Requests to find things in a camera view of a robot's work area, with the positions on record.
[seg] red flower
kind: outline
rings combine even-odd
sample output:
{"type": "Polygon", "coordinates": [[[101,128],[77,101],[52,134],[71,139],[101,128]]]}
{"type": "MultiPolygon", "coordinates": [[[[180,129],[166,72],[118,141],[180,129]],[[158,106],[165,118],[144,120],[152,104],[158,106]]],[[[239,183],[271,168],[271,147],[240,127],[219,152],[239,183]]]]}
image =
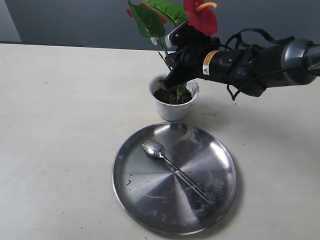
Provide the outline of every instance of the red flower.
{"type": "MultiPolygon", "coordinates": [[[[150,7],[149,7],[148,5],[146,5],[146,4],[144,4],[144,3],[139,4],[139,6],[144,7],[144,8],[146,8],[146,9],[150,9],[150,7]]],[[[130,9],[127,9],[127,10],[125,10],[125,11],[129,14],[129,16],[130,16],[131,18],[134,18],[134,17],[132,16],[132,14],[131,14],[130,9]]],[[[159,18],[160,18],[160,20],[161,20],[161,22],[162,22],[163,24],[165,24],[165,23],[167,22],[167,20],[165,20],[160,14],[158,14],[158,16],[159,16],[159,18]]]]}
{"type": "Polygon", "coordinates": [[[217,5],[213,2],[205,3],[204,0],[183,0],[183,10],[189,17],[188,24],[208,36],[218,30],[216,15],[209,6],[217,5]]]}

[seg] stainless steel plate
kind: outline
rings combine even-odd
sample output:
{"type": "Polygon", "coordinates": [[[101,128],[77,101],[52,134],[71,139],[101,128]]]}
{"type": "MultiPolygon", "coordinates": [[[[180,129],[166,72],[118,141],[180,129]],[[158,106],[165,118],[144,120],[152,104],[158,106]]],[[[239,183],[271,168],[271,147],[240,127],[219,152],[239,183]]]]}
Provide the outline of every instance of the stainless steel plate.
{"type": "Polygon", "coordinates": [[[201,232],[220,220],[236,195],[236,171],[225,147],[209,133],[186,124],[165,122],[130,136],[113,165],[114,192],[138,223],[163,236],[201,232]],[[161,159],[148,156],[142,143],[155,140],[166,156],[201,187],[208,204],[161,159]]]}

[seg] spoon handle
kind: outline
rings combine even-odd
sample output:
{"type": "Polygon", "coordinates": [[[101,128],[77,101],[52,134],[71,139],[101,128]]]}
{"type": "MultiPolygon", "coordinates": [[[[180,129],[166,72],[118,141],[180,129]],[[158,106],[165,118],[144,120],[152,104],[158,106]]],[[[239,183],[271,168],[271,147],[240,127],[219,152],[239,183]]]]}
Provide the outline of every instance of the spoon handle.
{"type": "Polygon", "coordinates": [[[200,195],[204,200],[206,200],[210,204],[214,204],[215,201],[209,197],[209,193],[202,187],[199,187],[197,183],[195,183],[190,177],[188,177],[183,171],[180,170],[177,166],[175,166],[168,158],[164,157],[164,160],[167,164],[169,164],[172,168],[178,171],[178,176],[188,184],[197,194],[200,195]]]}

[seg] wall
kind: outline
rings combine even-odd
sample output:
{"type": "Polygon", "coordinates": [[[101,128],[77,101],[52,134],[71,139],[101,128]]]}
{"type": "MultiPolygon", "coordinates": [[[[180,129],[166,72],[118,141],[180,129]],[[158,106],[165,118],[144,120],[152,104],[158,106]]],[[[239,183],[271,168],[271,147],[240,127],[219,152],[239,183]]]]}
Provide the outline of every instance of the wall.
{"type": "Polygon", "coordinates": [[[5,0],[0,0],[0,41],[21,42],[5,0]]]}
{"type": "MultiPolygon", "coordinates": [[[[24,44],[155,49],[149,39],[139,35],[135,21],[125,12],[127,0],[5,1],[24,44]]],[[[258,27],[276,39],[295,35],[320,43],[319,25],[315,24],[319,1],[216,0],[216,3],[217,36],[222,42],[243,28],[258,27]]],[[[244,36],[245,40],[265,43],[253,33],[244,36]]]]}

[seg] spoon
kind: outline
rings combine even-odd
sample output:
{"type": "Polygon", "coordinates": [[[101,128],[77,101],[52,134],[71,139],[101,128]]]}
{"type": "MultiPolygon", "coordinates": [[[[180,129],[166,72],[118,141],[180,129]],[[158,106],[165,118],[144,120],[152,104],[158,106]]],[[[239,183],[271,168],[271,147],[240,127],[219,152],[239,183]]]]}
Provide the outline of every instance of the spoon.
{"type": "Polygon", "coordinates": [[[198,185],[188,177],[183,171],[181,171],[177,166],[175,166],[168,158],[166,158],[166,150],[165,147],[157,141],[147,140],[142,144],[143,150],[154,158],[163,159],[167,164],[169,164],[175,171],[177,171],[177,175],[188,184],[197,194],[200,195],[204,200],[206,200],[210,204],[214,204],[215,201],[211,199],[210,194],[203,189],[202,187],[198,187],[198,185]]]}

